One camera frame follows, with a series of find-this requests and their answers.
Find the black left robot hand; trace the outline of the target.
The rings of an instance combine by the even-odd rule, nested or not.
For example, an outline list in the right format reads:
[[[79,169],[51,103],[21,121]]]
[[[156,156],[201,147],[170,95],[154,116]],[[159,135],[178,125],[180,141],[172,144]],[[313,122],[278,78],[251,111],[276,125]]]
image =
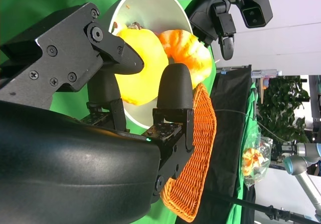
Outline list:
[[[206,47],[218,41],[224,60],[234,54],[236,28],[230,5],[228,0],[192,0],[185,9],[193,34]]]

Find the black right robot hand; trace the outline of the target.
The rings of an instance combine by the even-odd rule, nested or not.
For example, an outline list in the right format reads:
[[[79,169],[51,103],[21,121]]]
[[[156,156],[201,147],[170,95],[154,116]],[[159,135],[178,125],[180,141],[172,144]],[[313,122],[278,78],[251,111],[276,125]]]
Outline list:
[[[1,223],[131,223],[193,153],[187,66],[165,68],[153,125],[130,133],[115,75],[144,62],[98,15],[59,10],[1,46]]]

